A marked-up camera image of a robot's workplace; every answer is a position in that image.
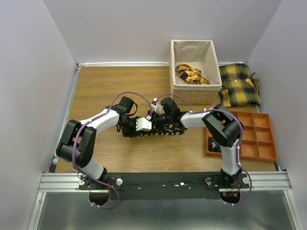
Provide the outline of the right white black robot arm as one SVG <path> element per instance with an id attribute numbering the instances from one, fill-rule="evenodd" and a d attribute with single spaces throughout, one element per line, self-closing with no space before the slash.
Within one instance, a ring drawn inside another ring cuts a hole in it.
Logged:
<path id="1" fill-rule="evenodd" d="M 222 186 L 230 188 L 237 184 L 242 173 L 239 161 L 239 145 L 243 136 L 242 123 L 222 104 L 212 109 L 203 109 L 198 112 L 182 112 L 175 101 L 164 98 L 161 103 L 154 98 L 151 103 L 153 114 L 164 110 L 165 117 L 156 117 L 156 125 L 173 124 L 176 128 L 189 129 L 192 127 L 206 127 L 213 139 L 221 148 L 222 168 L 219 182 Z"/>

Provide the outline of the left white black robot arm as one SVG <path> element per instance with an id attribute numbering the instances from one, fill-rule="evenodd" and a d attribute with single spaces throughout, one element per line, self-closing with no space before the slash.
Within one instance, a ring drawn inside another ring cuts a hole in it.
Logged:
<path id="1" fill-rule="evenodd" d="M 95 140 L 110 127 L 127 127 L 131 124 L 132 108 L 138 105 L 126 96 L 116 105 L 109 105 L 99 114 L 82 120 L 70 120 L 64 127 L 56 148 L 56 156 L 70 162 L 73 169 L 83 175 L 83 180 L 90 181 L 95 189 L 104 186 L 120 188 L 123 179 L 116 179 L 113 184 L 107 177 L 107 169 L 93 157 Z"/>

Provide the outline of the black floral tie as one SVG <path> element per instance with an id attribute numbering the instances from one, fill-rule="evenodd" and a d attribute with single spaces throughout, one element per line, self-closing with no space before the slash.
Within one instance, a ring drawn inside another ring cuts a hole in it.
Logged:
<path id="1" fill-rule="evenodd" d="M 177 136 L 186 132 L 184 126 L 175 127 L 173 124 L 166 124 L 161 127 L 153 127 L 150 131 L 136 131 L 128 128 L 122 128 L 122 135 L 129 138 L 145 137 L 145 136 Z"/>

